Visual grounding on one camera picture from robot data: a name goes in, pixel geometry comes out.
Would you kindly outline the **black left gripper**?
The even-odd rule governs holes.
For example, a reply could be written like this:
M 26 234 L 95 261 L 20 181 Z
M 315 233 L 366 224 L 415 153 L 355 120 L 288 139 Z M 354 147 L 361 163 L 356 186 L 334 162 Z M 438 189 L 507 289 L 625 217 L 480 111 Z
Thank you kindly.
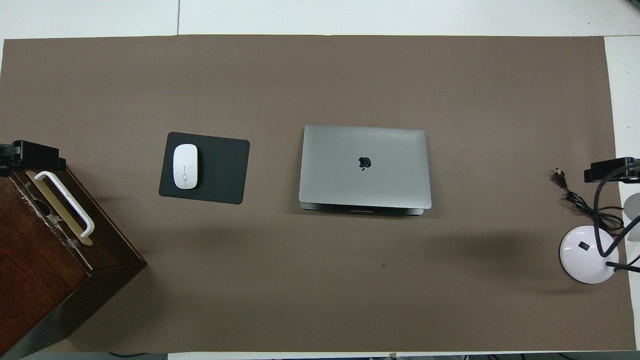
M 21 170 L 66 171 L 65 158 L 59 158 L 59 149 L 38 143 L 17 140 L 12 145 L 0 144 L 0 176 L 9 177 L 14 161 L 22 161 Z

